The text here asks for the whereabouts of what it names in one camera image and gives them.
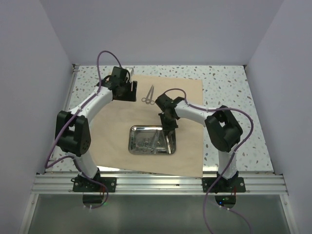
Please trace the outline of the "steel instrument tray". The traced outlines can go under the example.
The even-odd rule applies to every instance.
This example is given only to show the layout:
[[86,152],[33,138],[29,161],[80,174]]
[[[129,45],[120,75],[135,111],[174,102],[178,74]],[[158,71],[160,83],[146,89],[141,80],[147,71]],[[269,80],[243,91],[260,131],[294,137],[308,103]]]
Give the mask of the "steel instrument tray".
[[128,151],[133,155],[172,155],[176,152],[176,131],[163,131],[160,125],[130,128]]

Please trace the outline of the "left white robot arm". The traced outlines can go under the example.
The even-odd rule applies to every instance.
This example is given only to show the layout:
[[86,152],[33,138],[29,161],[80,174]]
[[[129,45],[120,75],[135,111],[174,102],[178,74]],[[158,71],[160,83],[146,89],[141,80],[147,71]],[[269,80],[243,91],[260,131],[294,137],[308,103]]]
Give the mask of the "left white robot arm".
[[54,147],[59,147],[70,158],[84,177],[84,186],[94,192],[101,187],[97,176],[98,167],[91,158],[91,133],[89,124],[99,111],[114,100],[135,102],[137,82],[131,81],[127,69],[114,67],[112,73],[101,78],[94,91],[81,104],[70,111],[60,111],[57,115]]

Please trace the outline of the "steel surgical scissors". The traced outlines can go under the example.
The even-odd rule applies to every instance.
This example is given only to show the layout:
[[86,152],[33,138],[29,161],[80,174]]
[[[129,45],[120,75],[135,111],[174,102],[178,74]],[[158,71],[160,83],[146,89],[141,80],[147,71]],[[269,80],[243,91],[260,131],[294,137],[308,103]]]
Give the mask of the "steel surgical scissors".
[[148,91],[146,97],[143,97],[141,101],[148,105],[154,105],[155,101],[153,100],[153,94],[154,94],[154,85],[150,87],[150,90]]

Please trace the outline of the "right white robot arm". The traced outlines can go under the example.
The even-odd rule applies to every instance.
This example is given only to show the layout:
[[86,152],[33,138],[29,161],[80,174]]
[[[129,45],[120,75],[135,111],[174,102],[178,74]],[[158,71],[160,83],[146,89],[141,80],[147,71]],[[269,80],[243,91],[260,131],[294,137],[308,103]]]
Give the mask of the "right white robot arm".
[[178,128],[177,120],[185,118],[203,125],[207,129],[212,145],[218,150],[219,168],[217,185],[222,191],[229,191],[238,178],[234,148],[239,144],[243,130],[227,106],[208,110],[203,106],[188,103],[184,97],[171,99],[166,94],[160,95],[156,105],[164,137],[167,141]]

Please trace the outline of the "beige cloth wrap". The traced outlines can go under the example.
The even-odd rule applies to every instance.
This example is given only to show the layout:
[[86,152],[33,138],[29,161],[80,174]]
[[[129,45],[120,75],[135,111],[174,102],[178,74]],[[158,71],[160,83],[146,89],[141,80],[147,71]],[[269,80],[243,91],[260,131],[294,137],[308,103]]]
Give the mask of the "beige cloth wrap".
[[202,81],[198,79],[134,75],[135,102],[112,101],[91,121],[90,153],[97,166],[175,176],[202,177],[203,132],[201,124],[187,119],[177,121],[176,151],[171,155],[134,155],[129,152],[129,132],[135,125],[160,125],[157,105],[142,102],[153,86],[153,98],[163,92],[170,98],[182,97],[193,104],[203,103]]

